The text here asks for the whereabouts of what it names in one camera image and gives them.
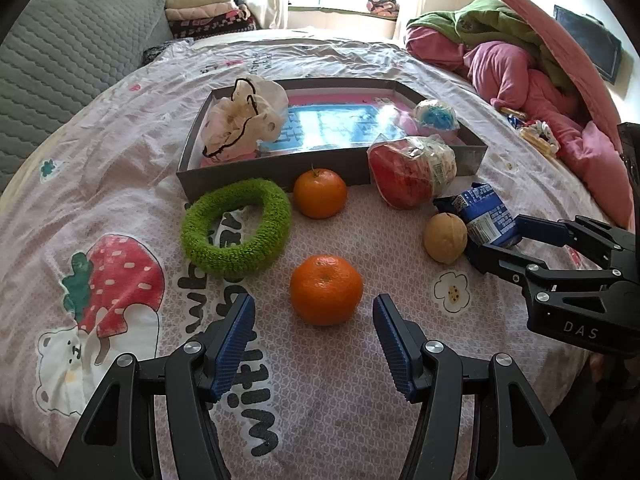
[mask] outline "bedsheet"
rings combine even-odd
[[[421,237],[431,206],[392,210],[372,186],[351,187],[347,207],[334,218],[294,212],[282,256],[260,274],[231,283],[185,259],[177,161],[210,89],[247,72],[397,79],[454,106],[489,146],[478,175],[457,178],[447,192],[479,180],[491,183],[514,214],[604,219],[575,176],[516,136],[461,78],[389,43],[290,36],[247,33],[229,44],[172,46],[63,126],[8,187],[0,208],[0,421],[52,460],[60,459],[119,353],[169,354],[223,317],[245,290],[256,300],[256,339],[236,384],[210,412],[233,478],[398,476],[419,407],[395,391],[377,341],[370,310],[380,292],[429,338],[461,354],[511,354],[549,411],[584,363],[584,351],[527,331],[517,286],[479,274],[464,258],[452,266],[429,259]],[[258,218],[252,208],[225,214],[212,242],[240,242]],[[522,249],[551,267],[583,264],[564,249],[533,242]],[[344,325],[307,326],[289,305],[289,276],[315,253],[339,254],[363,276],[364,296]],[[443,297],[443,286],[452,284],[460,296]],[[122,304],[127,331],[98,337],[103,306],[122,301],[120,292],[131,287],[144,294]],[[95,307],[90,322],[78,315],[85,301]],[[175,479],[164,400],[156,404],[162,470]],[[472,413],[466,399],[456,474],[466,467]]]

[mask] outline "green knitted donut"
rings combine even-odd
[[[225,211],[262,204],[262,222],[245,243],[219,248],[209,244],[211,222]],[[276,184],[251,178],[217,189],[200,197],[188,209],[180,240],[187,257],[202,270],[240,278],[268,266],[280,254],[289,234],[291,206]]]

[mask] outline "windowsill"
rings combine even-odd
[[[370,12],[360,12],[359,10],[346,10],[346,9],[330,9],[328,7],[297,7],[290,5],[289,10],[292,12],[310,12],[314,10],[319,10],[320,12],[336,12],[338,14],[354,14],[356,16],[369,16],[370,18],[377,18],[379,20],[387,20],[390,22],[396,21],[396,18],[392,18],[390,16],[377,16],[375,14],[371,14]]]

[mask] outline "pink blanket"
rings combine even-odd
[[[545,41],[582,95],[593,121],[584,129],[575,123],[572,117],[576,99],[562,95],[548,76],[534,70],[532,58],[517,46],[497,41],[480,44],[463,57],[468,78],[479,95],[495,108],[522,109],[530,118],[546,121],[561,144],[561,160],[585,183],[616,224],[630,228],[634,225],[633,198],[619,155],[620,116],[598,71],[567,31],[532,1],[502,1]],[[460,51],[455,47],[462,45],[435,30],[419,30],[422,28],[410,30],[407,50],[426,62],[459,72],[456,63]]]

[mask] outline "pillow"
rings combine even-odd
[[[567,151],[565,156],[575,157],[572,170],[603,211],[616,224],[629,229],[634,223],[634,199],[625,164],[609,137],[590,121],[580,139],[562,149]]]
[[[406,34],[406,49],[412,56],[445,70],[464,68],[465,46],[429,27],[411,27]]]

